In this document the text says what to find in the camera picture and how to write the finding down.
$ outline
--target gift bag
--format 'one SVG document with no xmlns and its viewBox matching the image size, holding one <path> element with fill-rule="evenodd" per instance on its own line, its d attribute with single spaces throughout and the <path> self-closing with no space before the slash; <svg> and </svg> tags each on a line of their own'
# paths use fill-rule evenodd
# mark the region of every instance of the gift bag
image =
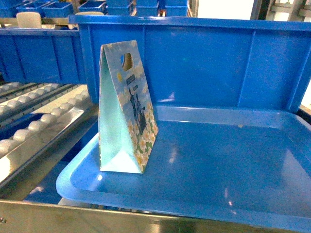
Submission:
<svg viewBox="0 0 311 233">
<path fill-rule="evenodd" d="M 143 173 L 157 133 L 137 42 L 102 45 L 99 101 L 101 171 Z"/>
</svg>

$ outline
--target roller conveyor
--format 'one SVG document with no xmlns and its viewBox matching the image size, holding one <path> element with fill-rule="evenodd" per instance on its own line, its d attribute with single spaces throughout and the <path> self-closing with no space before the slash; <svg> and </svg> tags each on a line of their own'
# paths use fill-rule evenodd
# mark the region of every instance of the roller conveyor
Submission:
<svg viewBox="0 0 311 233">
<path fill-rule="evenodd" d="M 2 130 L 0 164 L 3 167 L 7 161 L 11 163 L 8 166 L 9 170 L 3 170 L 0 174 L 1 198 L 8 195 L 7 190 L 12 190 L 11 185 L 14 184 L 15 177 L 19 179 L 18 176 L 25 168 L 42 159 L 42 154 L 46 154 L 44 151 L 48 148 L 58 148 L 55 145 L 57 140 L 67 135 L 73 128 L 79 128 L 81 119 L 84 119 L 83 122 L 87 127 L 84 127 L 83 133 L 78 134 L 76 140 L 73 139 L 66 144 L 71 145 L 66 151 L 69 151 L 85 134 L 85 130 L 97 121 L 95 117 L 91 123 L 85 122 L 85 115 L 97 116 L 94 111 L 97 108 L 94 108 L 90 101 L 86 85 L 17 83 L 14 84 L 14 88 L 11 88 L 13 86 L 11 83 L 5 85 L 10 87 L 8 91 L 11 96 L 15 94 L 16 96 L 0 103 L 0 131 Z M 2 97 L 5 97 L 8 91 L 6 90 Z M 66 153 L 61 154 L 58 160 L 54 160 L 53 166 Z M 42 176 L 45 176 L 50 170 L 43 171 Z M 18 194 L 27 196 L 30 191 L 31 188 L 27 187 L 23 191 L 19 190 Z"/>
</svg>

